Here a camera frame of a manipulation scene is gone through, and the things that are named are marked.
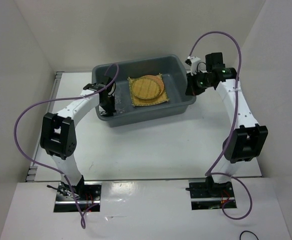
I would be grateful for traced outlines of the clear glass bowl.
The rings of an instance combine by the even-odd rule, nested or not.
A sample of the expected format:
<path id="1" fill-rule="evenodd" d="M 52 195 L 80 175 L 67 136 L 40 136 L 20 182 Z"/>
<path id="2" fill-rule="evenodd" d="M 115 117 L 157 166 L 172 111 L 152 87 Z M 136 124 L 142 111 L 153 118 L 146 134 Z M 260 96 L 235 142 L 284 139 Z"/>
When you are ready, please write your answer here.
<path id="1" fill-rule="evenodd" d="M 115 113 L 114 116 L 119 116 L 122 114 L 126 114 L 129 110 L 130 105 L 123 101 L 115 102 Z"/>

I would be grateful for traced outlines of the square bamboo mat tray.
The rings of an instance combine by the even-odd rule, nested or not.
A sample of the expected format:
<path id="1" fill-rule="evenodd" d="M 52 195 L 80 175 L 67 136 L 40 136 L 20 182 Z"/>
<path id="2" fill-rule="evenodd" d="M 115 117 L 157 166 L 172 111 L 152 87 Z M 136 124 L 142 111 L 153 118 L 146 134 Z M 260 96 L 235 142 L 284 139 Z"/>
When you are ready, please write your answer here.
<path id="1" fill-rule="evenodd" d="M 162 93 L 162 95 L 158 96 L 155 99 L 142 100 L 142 99 L 136 98 L 135 96 L 132 95 L 132 92 L 131 92 L 130 79 L 133 79 L 133 78 L 131 78 L 131 77 L 128 78 L 128 85 L 129 85 L 132 106 L 134 106 L 134 107 L 148 107 L 148 106 L 154 106 L 154 105 L 162 104 L 162 103 L 169 101 L 168 95 L 166 93 L 166 89 L 164 89 L 164 92 Z"/>

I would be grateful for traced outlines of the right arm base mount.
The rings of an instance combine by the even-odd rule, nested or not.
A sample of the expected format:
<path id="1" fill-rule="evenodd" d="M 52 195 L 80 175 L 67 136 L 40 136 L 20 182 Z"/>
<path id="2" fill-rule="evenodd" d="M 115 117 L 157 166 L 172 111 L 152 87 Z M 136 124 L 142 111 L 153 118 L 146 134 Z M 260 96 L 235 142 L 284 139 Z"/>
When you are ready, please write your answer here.
<path id="1" fill-rule="evenodd" d="M 189 180 L 185 188 L 190 193 L 192 210 L 219 210 L 237 208 L 232 183 L 215 183 L 213 178 L 206 177 Z"/>

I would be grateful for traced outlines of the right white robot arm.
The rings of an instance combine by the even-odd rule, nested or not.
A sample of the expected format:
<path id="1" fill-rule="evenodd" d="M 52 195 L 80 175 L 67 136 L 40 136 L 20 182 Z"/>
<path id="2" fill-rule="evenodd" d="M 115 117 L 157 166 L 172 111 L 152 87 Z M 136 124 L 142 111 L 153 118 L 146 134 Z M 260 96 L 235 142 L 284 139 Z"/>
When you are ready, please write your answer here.
<path id="1" fill-rule="evenodd" d="M 221 197 L 229 192 L 230 177 L 245 164 L 260 155 L 268 129 L 255 119 L 242 93 L 236 69 L 227 68 L 223 55 L 214 52 L 205 57 L 205 71 L 199 69 L 201 59 L 189 56 L 186 64 L 186 95 L 198 96 L 208 88 L 213 88 L 221 97 L 229 119 L 231 129 L 229 136 L 222 144 L 221 157 L 208 170 L 203 187 L 190 186 L 191 196 Z"/>

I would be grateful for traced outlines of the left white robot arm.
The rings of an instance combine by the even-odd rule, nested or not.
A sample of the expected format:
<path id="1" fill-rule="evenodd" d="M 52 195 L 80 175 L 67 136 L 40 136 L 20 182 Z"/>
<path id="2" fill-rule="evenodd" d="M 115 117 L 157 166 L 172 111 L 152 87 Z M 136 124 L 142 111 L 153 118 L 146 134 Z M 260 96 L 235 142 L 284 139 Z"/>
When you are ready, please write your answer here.
<path id="1" fill-rule="evenodd" d="M 113 79 L 104 76 L 100 83 L 87 84 L 79 99 L 72 101 L 57 113 L 48 112 L 43 117 L 40 146 L 62 172 L 63 190 L 74 200 L 81 199 L 87 191 L 84 177 L 79 172 L 74 157 L 77 146 L 76 126 L 96 107 L 101 107 L 107 115 L 112 116 L 116 112 L 115 89 Z"/>

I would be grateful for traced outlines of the grey plastic bin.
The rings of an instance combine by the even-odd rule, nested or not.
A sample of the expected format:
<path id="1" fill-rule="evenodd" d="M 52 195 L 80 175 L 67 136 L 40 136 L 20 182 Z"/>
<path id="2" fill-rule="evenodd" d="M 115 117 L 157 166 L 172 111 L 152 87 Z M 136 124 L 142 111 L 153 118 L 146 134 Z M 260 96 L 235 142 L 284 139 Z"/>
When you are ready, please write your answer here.
<path id="1" fill-rule="evenodd" d="M 101 109 L 96 107 L 98 119 L 106 122 L 110 127 L 179 115 L 196 101 L 195 96 L 185 95 L 187 87 L 186 69 L 176 55 L 122 61 L 118 63 L 118 66 L 119 74 L 115 79 L 115 102 L 126 102 L 130 107 L 125 114 L 109 117 L 101 116 Z M 169 101 L 153 106 L 132 106 L 128 78 L 135 79 L 145 75 L 157 74 L 162 74 Z"/>

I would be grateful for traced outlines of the round orange woven tray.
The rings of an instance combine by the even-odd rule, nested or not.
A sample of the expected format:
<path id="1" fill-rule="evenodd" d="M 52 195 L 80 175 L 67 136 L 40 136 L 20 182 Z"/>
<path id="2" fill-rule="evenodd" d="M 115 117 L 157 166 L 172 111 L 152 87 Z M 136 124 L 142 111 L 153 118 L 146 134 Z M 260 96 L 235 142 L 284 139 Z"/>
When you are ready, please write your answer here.
<path id="1" fill-rule="evenodd" d="M 164 82 L 161 78 L 161 75 L 150 75 L 150 77 L 159 85 L 160 88 L 160 92 L 159 92 L 159 96 L 162 95 L 162 93 L 164 92 L 165 86 L 164 86 Z"/>

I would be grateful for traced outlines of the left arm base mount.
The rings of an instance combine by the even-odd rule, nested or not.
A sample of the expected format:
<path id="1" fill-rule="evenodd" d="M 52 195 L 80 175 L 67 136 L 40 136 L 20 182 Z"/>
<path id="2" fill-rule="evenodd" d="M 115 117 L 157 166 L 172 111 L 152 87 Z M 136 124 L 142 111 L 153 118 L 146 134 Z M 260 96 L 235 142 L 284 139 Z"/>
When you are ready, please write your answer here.
<path id="1" fill-rule="evenodd" d="M 48 188 L 56 191 L 54 212 L 73 213 L 78 212 L 74 199 L 77 199 L 81 211 L 99 212 L 102 183 L 98 181 L 86 181 L 85 192 L 79 196 L 77 193 L 72 195 L 71 191 L 63 188 L 61 183 L 57 187 L 47 185 Z"/>

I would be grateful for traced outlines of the round green-rimmed bamboo tray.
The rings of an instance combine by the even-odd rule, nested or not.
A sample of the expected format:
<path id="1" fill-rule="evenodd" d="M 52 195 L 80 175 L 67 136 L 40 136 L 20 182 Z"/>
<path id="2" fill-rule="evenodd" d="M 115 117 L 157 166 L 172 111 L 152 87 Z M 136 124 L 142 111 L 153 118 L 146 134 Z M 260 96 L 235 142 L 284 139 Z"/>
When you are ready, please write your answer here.
<path id="1" fill-rule="evenodd" d="M 162 93 L 162 84 L 156 76 L 131 78 L 132 95 L 141 100 L 152 100 Z"/>

